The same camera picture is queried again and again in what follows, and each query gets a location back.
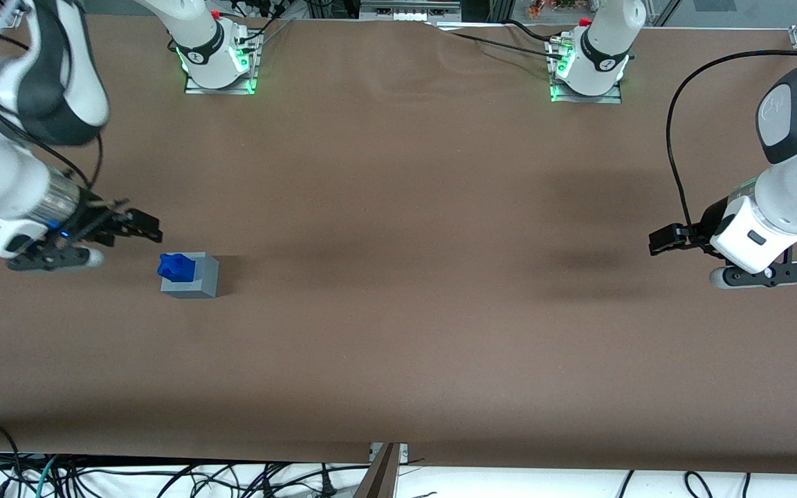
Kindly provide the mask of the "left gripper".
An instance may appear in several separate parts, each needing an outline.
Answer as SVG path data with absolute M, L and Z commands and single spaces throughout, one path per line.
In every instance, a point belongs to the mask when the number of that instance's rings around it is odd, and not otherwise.
M 700 223 L 652 231 L 649 253 L 709 247 L 746 273 L 760 273 L 797 242 L 797 207 L 757 201 L 756 196 L 727 196 L 706 208 Z

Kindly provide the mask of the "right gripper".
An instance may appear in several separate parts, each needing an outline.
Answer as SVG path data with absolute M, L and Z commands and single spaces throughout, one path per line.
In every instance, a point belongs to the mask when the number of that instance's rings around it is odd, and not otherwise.
M 105 201 L 44 199 L 25 214 L 0 214 L 2 259 L 101 259 L 85 243 L 114 247 L 117 236 L 163 242 L 158 218 L 141 210 L 124 211 L 118 226 L 107 224 Z

